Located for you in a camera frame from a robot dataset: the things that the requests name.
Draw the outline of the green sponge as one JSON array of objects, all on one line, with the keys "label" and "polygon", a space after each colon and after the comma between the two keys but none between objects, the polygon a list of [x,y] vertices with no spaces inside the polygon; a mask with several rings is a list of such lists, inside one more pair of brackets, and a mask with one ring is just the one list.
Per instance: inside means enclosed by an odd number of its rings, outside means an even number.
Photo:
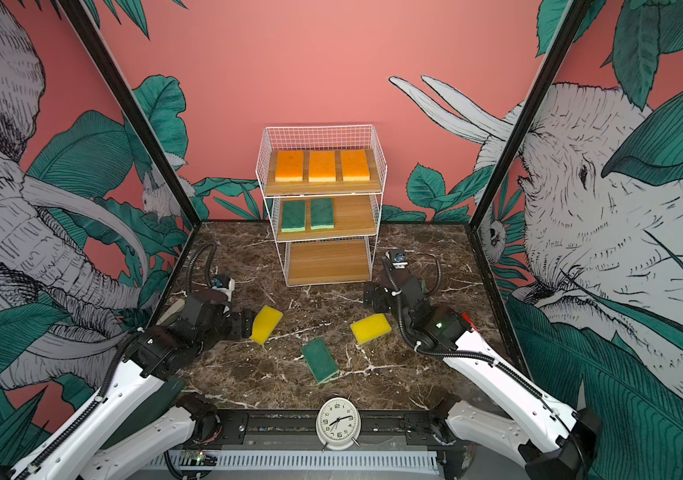
[{"label": "green sponge", "polygon": [[332,198],[316,198],[310,202],[310,229],[325,230],[334,228],[334,208]]},{"label": "green sponge", "polygon": [[306,203],[303,200],[283,201],[280,231],[303,232],[306,229]]},{"label": "green sponge", "polygon": [[323,384],[339,374],[339,367],[326,343],[316,338],[301,347],[301,355],[317,384]]}]

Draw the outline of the orange sponge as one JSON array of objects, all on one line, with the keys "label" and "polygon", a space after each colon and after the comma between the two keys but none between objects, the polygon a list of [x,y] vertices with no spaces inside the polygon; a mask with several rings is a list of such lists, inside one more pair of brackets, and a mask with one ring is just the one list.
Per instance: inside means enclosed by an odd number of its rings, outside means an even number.
[{"label": "orange sponge", "polygon": [[344,182],[367,182],[371,180],[365,150],[343,150],[339,152],[339,155],[341,175]]},{"label": "orange sponge", "polygon": [[334,151],[309,152],[308,181],[310,183],[328,183],[336,181]]},{"label": "orange sponge", "polygon": [[279,183],[301,182],[303,180],[304,153],[302,150],[280,150],[277,152],[274,179]]}]

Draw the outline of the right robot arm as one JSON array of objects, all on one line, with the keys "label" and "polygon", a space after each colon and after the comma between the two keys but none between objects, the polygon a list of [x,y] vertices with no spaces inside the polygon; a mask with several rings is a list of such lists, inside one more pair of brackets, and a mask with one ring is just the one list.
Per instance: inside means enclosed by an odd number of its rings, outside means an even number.
[{"label": "right robot arm", "polygon": [[572,408],[527,379],[483,339],[467,314],[431,304],[431,292],[411,273],[403,250],[385,252],[381,265],[379,280],[365,284],[365,307],[391,314],[411,350],[445,362],[505,412],[447,400],[433,415],[435,438],[489,448],[531,479],[587,478],[603,430],[599,416],[587,407]]}]

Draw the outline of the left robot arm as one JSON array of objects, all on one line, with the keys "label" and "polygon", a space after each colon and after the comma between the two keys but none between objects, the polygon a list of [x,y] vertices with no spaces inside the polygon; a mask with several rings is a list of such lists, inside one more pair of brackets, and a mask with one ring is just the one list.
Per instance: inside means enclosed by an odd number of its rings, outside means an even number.
[{"label": "left robot arm", "polygon": [[110,445],[109,438],[178,370],[224,340],[247,338],[255,315],[231,305],[234,280],[212,275],[217,246],[205,243],[193,256],[206,258],[205,288],[189,291],[181,312],[165,324],[131,334],[118,346],[93,396],[37,448],[19,458],[0,454],[0,479],[124,479],[177,444],[205,445],[222,426],[216,407],[199,394],[171,398],[143,427]]}]

